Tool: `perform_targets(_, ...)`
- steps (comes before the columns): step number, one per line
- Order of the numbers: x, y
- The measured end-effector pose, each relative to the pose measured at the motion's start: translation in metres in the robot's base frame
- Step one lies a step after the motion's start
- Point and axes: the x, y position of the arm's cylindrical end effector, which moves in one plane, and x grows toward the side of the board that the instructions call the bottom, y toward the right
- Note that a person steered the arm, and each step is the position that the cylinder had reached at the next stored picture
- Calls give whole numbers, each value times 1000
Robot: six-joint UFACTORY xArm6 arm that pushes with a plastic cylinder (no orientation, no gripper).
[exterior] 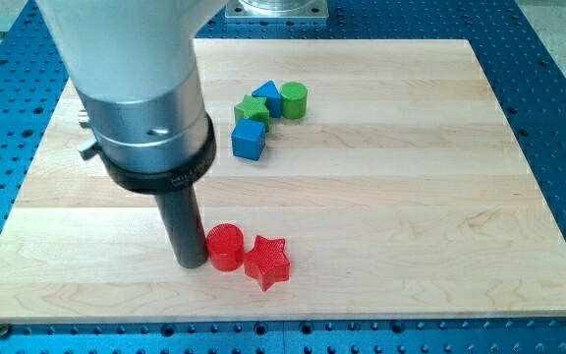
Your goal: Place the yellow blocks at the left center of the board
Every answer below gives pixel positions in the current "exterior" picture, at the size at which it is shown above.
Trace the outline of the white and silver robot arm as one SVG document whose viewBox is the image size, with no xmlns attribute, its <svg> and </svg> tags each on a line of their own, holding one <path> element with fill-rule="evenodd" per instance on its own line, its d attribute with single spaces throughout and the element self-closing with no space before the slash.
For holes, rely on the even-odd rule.
<svg viewBox="0 0 566 354">
<path fill-rule="evenodd" d="M 194 37 L 225 0 L 38 0 L 115 183 L 161 194 L 211 166 Z"/>
</svg>

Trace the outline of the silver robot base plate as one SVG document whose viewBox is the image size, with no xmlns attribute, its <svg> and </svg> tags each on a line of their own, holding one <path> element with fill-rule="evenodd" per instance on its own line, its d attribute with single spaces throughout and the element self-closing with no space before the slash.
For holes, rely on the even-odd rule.
<svg viewBox="0 0 566 354">
<path fill-rule="evenodd" d="M 225 17 L 231 20 L 326 20 L 327 0 L 229 0 Z"/>
</svg>

